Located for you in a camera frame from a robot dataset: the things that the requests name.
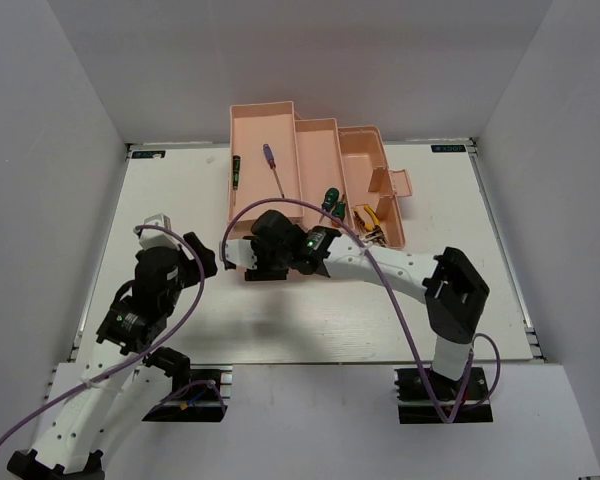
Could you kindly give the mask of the green orange stubby screwdriver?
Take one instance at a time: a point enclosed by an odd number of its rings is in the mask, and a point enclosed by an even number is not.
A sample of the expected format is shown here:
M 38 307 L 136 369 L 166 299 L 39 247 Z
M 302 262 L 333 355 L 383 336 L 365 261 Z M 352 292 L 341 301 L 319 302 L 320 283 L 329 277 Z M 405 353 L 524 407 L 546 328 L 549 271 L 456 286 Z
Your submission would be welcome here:
M 346 202 L 344 199 L 338 201 L 331 211 L 331 215 L 341 221 L 346 217 Z

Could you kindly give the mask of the pink plastic toolbox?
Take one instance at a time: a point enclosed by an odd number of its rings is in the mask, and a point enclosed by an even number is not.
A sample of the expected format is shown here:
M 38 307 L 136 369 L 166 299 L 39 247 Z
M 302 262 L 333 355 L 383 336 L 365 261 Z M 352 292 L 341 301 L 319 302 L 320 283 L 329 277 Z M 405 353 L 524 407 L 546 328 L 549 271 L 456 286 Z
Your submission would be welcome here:
M 331 226 L 317 212 L 325 192 L 336 187 L 346 202 L 345 223 L 358 235 L 353 209 L 369 204 L 380 220 L 389 248 L 406 244 L 399 198 L 412 193 L 409 175 L 390 169 L 375 126 L 341 127 L 333 118 L 303 119 L 292 102 L 234 105 L 230 109 L 228 218 L 233 239 L 249 235 L 267 208 L 277 209 L 304 229 Z M 267 164 L 263 145 L 271 147 L 285 198 Z M 236 204 L 232 192 L 232 156 L 241 157 Z M 268 206 L 262 199 L 270 200 Z

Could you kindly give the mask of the thin green precision screwdriver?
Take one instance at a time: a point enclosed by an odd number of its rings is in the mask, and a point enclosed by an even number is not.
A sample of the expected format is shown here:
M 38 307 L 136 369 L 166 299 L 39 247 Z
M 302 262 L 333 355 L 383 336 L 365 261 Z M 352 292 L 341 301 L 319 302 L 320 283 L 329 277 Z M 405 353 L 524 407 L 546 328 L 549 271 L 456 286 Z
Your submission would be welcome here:
M 239 155 L 232 156 L 232 198 L 233 204 L 237 201 L 237 192 L 239 189 L 241 157 Z

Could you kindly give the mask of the blue red long screwdriver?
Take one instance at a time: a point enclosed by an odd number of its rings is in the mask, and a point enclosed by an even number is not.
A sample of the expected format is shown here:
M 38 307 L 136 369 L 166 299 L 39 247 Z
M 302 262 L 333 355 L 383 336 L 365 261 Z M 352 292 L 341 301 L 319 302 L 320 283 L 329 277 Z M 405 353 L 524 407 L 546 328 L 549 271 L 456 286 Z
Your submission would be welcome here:
M 265 157 L 265 160 L 266 160 L 267 164 L 269 165 L 269 168 L 271 169 L 271 171 L 272 171 L 272 173 L 274 175 L 274 179 L 276 181 L 276 184 L 277 184 L 277 187 L 278 187 L 278 190 L 279 190 L 279 193 L 280 193 L 280 197 L 281 198 L 285 198 L 283 187 L 282 187 L 282 184 L 281 184 L 278 172 L 277 172 L 277 166 L 276 166 L 276 163 L 275 163 L 275 157 L 273 155 L 271 147 L 268 144 L 264 144 L 263 145 L 263 154 L 264 154 L 264 157 Z

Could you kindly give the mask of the yellow needle-nose pliers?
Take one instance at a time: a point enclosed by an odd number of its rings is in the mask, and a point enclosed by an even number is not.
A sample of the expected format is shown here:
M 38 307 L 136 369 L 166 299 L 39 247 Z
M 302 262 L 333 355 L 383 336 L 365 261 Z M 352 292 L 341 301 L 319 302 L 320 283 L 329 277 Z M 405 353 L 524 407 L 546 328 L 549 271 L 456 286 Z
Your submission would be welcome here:
M 354 220 L 358 227 L 358 230 L 361 233 L 371 233 L 375 231 L 379 231 L 381 229 L 380 220 L 376 216 L 374 210 L 370 207 L 369 204 L 364 204 L 362 209 L 367 215 L 367 218 L 364 218 L 358 207 L 353 209 Z

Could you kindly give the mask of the yellow combination pliers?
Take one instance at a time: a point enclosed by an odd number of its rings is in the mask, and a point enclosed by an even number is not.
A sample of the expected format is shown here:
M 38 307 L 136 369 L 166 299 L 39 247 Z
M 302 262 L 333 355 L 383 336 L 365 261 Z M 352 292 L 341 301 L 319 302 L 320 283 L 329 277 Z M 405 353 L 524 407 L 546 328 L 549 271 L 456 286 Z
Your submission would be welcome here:
M 378 225 L 374 226 L 370 231 L 360 234 L 359 239 L 365 243 L 371 243 L 380 247 L 388 246 L 385 234 Z

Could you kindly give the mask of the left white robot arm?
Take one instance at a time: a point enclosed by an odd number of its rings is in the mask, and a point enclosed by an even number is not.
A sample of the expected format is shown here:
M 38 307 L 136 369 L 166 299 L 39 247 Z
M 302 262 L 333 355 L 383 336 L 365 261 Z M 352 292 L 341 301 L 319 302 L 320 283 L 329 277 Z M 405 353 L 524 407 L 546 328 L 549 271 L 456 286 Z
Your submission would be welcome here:
M 217 273 L 214 252 L 192 232 L 157 224 L 137 231 L 132 279 L 116 291 L 78 385 L 59 400 L 52 425 L 7 469 L 19 479 L 102 479 L 107 463 L 158 401 L 191 387 L 187 356 L 165 346 L 183 290 Z

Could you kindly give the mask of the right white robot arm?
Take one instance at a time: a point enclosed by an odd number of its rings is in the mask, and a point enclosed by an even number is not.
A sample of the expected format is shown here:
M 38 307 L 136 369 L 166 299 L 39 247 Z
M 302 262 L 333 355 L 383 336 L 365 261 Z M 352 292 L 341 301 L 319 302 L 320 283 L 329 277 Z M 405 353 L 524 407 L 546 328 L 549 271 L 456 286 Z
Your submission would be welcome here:
M 424 304 L 436 335 L 431 384 L 452 399 L 468 385 L 465 370 L 471 344 L 490 289 L 463 251 L 412 255 L 378 245 L 362 247 L 330 227 L 309 231 L 277 210 L 268 210 L 251 227 L 256 280 L 284 279 L 290 270 L 336 280 L 389 285 Z

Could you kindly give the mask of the left table corner label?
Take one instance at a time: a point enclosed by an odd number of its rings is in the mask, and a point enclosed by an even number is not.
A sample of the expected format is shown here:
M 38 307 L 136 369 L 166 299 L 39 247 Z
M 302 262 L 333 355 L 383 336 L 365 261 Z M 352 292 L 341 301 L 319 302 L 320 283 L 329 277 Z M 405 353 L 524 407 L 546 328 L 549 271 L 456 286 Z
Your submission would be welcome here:
M 165 150 L 138 150 L 131 153 L 132 159 L 161 159 L 166 155 Z

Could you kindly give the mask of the table corner label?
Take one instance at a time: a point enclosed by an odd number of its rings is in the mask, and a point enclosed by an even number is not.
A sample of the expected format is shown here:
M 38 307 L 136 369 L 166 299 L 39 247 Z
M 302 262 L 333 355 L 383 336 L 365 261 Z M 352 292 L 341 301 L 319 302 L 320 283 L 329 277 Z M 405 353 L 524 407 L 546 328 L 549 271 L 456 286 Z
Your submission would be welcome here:
M 458 144 L 433 144 L 431 150 L 433 153 L 465 153 L 466 146 Z
M 161 159 L 166 155 L 165 150 L 138 150 L 131 153 L 132 159 Z

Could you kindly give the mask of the right table corner label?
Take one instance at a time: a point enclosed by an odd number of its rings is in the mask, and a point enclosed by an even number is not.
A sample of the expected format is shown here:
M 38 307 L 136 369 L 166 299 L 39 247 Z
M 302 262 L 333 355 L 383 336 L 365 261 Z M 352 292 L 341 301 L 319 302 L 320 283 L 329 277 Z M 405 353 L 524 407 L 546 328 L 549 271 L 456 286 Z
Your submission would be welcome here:
M 431 150 L 433 153 L 465 153 L 466 146 L 458 144 L 433 144 Z

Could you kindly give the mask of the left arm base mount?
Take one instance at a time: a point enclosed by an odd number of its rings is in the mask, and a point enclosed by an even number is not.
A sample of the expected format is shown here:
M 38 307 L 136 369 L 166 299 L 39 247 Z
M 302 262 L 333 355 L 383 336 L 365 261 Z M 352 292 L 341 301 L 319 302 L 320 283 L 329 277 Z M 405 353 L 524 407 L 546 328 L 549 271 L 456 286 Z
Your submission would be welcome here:
M 228 410 L 233 367 L 193 366 L 173 387 L 174 395 L 143 418 L 153 423 L 220 423 Z

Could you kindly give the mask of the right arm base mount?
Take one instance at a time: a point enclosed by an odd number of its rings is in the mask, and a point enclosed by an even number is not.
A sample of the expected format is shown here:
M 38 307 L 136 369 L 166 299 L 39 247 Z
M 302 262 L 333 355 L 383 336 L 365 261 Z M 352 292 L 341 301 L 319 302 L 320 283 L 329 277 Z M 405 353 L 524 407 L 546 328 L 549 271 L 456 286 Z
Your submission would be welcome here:
M 461 382 L 450 382 L 436 374 L 428 374 L 436 398 L 441 403 L 442 410 L 449 416 L 452 412 Z M 395 370 L 395 381 L 398 404 L 398 418 L 403 425 L 441 424 L 437 411 L 425 389 L 418 370 L 399 368 Z M 491 405 L 485 399 L 488 393 L 487 379 L 481 367 L 471 369 L 469 382 L 466 387 L 463 403 L 455 423 L 492 423 Z

